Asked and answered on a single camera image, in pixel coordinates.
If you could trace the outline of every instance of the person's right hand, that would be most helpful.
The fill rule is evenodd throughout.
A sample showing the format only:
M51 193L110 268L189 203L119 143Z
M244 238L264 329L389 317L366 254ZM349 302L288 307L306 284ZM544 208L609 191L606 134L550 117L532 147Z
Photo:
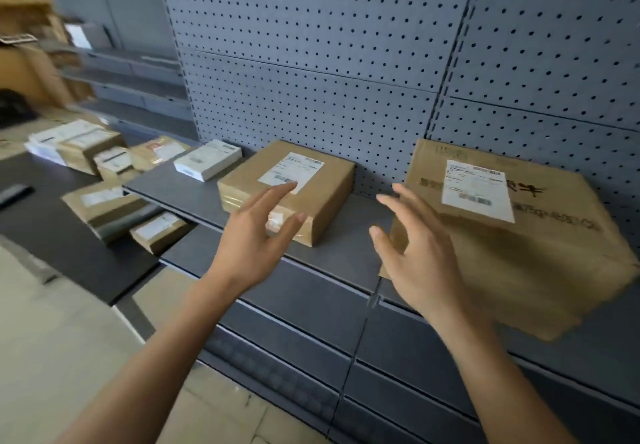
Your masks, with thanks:
M409 245L404 254L398 253L380 227L372 226L369 233L398 294L436 326L442 317L468 311L469 294L438 214L404 185L394 183L393 190L400 198L382 194L377 198L406 229Z

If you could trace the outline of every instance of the perforated metal panel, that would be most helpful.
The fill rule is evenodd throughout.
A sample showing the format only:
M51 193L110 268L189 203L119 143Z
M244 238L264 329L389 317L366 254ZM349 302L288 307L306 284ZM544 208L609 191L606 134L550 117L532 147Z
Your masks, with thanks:
M444 92L638 129L640 1L476 0Z
M253 151L274 139L351 159L355 191L374 195L404 181L435 94L180 47L203 141Z
M640 249L640 132L444 97L428 138L581 173Z
M178 45L438 90L467 0L165 0Z

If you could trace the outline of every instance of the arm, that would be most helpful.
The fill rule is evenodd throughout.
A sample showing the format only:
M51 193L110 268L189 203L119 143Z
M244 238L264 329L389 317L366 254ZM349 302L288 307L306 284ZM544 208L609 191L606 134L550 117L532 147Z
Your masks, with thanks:
M295 214L275 237L266 234L270 211L295 186L289 183L264 190L231 214L210 270L56 444L156 442L219 319L236 298L267 278L307 218Z
M409 245L398 253L371 227L376 251L396 291L433 326L455 360L492 444L575 444L529 380L501 348L491 322L472 303L456 254L436 212L401 184L400 199L379 195L404 225Z

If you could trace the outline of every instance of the forearm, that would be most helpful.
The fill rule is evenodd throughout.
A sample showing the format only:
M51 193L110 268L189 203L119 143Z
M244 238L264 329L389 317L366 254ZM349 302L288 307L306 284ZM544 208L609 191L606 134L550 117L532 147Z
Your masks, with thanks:
M502 349L487 318L471 309L437 325L491 444L577 442Z
M222 281L197 282L56 444L155 442L199 352L235 298Z

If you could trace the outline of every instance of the beige floor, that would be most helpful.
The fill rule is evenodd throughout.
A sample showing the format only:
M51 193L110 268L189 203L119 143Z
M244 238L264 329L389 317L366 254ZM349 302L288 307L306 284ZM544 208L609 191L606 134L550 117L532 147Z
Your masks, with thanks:
M165 269L136 300L160 324L190 283ZM116 314L92 295L64 278L42 286L0 247L0 442L52 441L139 348ZM159 442L316 444L325 439L198 366Z

